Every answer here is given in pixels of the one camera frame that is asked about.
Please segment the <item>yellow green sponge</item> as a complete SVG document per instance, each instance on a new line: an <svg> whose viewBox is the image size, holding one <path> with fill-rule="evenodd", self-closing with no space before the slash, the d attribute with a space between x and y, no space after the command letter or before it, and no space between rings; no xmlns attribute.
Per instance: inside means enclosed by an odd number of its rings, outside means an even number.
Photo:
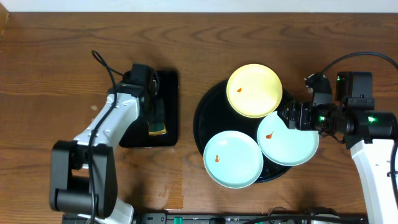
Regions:
<svg viewBox="0 0 398 224"><path fill-rule="evenodd" d="M165 127L165 105L164 100L157 98L153 102L153 107L148 118L148 130L150 136L166 134Z"/></svg>

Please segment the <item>yellow plate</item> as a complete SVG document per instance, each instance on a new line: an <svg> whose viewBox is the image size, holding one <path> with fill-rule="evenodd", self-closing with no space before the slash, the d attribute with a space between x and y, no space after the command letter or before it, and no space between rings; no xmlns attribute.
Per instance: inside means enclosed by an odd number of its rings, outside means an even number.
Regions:
<svg viewBox="0 0 398 224"><path fill-rule="evenodd" d="M261 64L239 67L229 77L226 96L231 107L248 118L262 118L279 106L283 95L278 75Z"/></svg>

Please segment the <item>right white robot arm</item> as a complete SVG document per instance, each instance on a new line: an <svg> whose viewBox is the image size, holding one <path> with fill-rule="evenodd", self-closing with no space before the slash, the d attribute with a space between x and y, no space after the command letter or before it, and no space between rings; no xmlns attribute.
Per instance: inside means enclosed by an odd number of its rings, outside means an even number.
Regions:
<svg viewBox="0 0 398 224"><path fill-rule="evenodd" d="M369 223L397 223L397 118L373 98L344 96L339 105L290 101L277 114L289 129L334 136L349 149L363 188Z"/></svg>

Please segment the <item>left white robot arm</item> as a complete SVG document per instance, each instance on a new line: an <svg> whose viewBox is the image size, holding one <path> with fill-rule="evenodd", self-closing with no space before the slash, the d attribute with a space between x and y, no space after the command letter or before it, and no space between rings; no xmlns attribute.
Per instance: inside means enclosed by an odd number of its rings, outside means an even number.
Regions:
<svg viewBox="0 0 398 224"><path fill-rule="evenodd" d="M160 83L118 83L92 123L51 154L50 208L85 217L87 223L131 223L132 205L118 198L114 152L128 127L151 105Z"/></svg>

